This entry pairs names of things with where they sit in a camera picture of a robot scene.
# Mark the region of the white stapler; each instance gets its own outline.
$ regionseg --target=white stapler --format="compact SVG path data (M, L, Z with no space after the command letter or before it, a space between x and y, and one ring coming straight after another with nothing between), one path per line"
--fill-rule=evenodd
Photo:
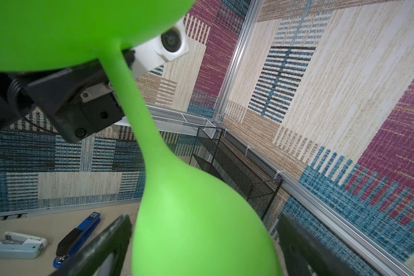
M45 238L5 232L0 241L0 258L4 259L33 259L46 247Z

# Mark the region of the screw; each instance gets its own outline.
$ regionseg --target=screw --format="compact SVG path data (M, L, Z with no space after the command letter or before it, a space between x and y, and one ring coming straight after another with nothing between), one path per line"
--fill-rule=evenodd
M87 91L83 91L83 92L81 93L81 98L83 98L83 99L88 98L89 96L90 96L90 94L89 94L89 92L87 92Z
M109 114L106 111L100 113L100 118L105 120L109 117Z
M107 89L113 89L112 83L110 81L107 81L104 83Z
M85 129L75 130L75 136L77 136L78 138L83 138L84 136L86 136L86 130Z

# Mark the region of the metal mesh shelf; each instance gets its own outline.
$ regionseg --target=metal mesh shelf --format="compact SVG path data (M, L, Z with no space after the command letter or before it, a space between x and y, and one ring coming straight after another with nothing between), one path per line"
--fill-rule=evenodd
M220 128L199 128L196 141L212 157L210 163L193 154L199 167L215 177L219 176L263 219L281 186L282 178L273 179L276 172L267 170L266 164L255 155L248 156L247 148Z
M196 135L196 131L199 127L214 127L215 125L212 122L202 116L190 115L184 112L170 110L167 108L154 106L147 104L147 108L155 121L155 124L158 130L169 131L175 133L181 133L186 135ZM130 126L126 117L123 117L121 120L115 124ZM204 131L213 138L213 134L216 131L212 128L203 128Z

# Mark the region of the camera lens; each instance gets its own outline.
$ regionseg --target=camera lens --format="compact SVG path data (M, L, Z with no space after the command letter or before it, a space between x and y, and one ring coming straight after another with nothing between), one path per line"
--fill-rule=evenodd
M164 48L169 52L176 52L181 48L181 38L179 33L170 29L161 35L161 42Z

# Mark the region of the green balloon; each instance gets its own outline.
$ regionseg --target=green balloon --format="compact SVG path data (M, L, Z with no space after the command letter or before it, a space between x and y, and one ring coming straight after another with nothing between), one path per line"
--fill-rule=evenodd
M133 275L282 275L270 236L251 206L224 182L168 149L121 53L170 28L192 3L2 0L0 71L40 71L100 60L146 165Z

